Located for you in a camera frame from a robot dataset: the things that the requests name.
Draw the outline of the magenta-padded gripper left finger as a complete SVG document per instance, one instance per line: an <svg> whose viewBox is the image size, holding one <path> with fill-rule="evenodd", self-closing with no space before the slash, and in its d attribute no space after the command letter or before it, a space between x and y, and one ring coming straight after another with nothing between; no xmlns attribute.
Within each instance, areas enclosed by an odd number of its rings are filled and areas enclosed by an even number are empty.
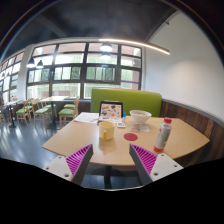
<svg viewBox="0 0 224 224"><path fill-rule="evenodd" d="M80 185L92 156L93 145L90 144L66 157L57 156L44 167L44 170Z"/></svg>

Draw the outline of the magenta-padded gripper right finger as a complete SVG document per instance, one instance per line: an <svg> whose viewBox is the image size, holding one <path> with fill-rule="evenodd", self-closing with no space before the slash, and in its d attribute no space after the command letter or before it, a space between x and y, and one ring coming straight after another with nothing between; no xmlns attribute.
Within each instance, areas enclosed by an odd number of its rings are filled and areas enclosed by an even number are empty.
<svg viewBox="0 0 224 224"><path fill-rule="evenodd" d="M129 149L140 181L147 185L182 169L182 166L165 153L154 154L147 149L131 144Z"/></svg>

